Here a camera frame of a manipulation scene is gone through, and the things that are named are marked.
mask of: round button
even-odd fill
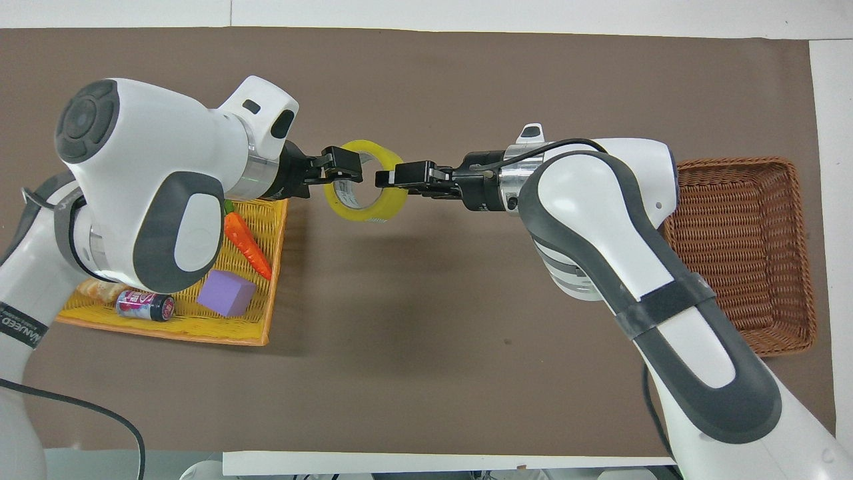
[[[95,123],[97,108],[88,98],[76,98],[65,114],[65,133],[71,138],[81,138]]]

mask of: gray rubber grip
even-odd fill
[[[160,185],[133,248],[133,266],[136,276],[145,286],[159,293],[174,293],[201,280],[213,267],[217,254],[206,266],[193,272],[182,270],[175,262],[175,244],[178,229],[187,209],[189,198],[195,194],[214,196],[223,212],[222,184],[213,177],[193,172],[175,172]],[[219,229],[222,244],[223,229]]]

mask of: black label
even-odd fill
[[[36,348],[47,332],[47,325],[0,301],[0,333],[26,343],[30,348]]]

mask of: yellow basket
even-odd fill
[[[173,340],[266,345],[269,342],[270,321],[281,271],[287,200],[234,202],[234,206],[235,211],[252,230],[255,241],[272,266],[272,280],[267,281],[252,269],[240,250],[229,240],[223,240],[222,250],[213,269],[236,273],[258,286],[243,316],[225,318],[195,302],[201,285],[207,280],[205,276],[197,284],[172,295],[175,297],[175,316],[166,322],[120,317],[115,313],[114,305],[101,303],[78,292],[74,292],[68,299],[56,320],[99,330],[122,331]]]

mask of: wicker basket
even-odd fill
[[[807,349],[815,306],[797,172],[781,158],[686,161],[664,238],[762,356]]]
[[[197,284],[173,295],[176,314],[167,322],[119,317],[112,305],[104,305],[76,292],[56,320],[100,330],[122,331],[174,340],[265,345],[269,341],[267,335],[270,331],[278,274],[281,270],[281,248],[284,243],[287,201],[235,202],[235,211],[246,220],[273,270],[272,280],[267,281],[252,269],[230,241],[223,242],[213,268],[237,273],[258,286],[246,313],[241,317],[225,318],[195,302],[201,291],[201,285],[207,279],[205,276]]]

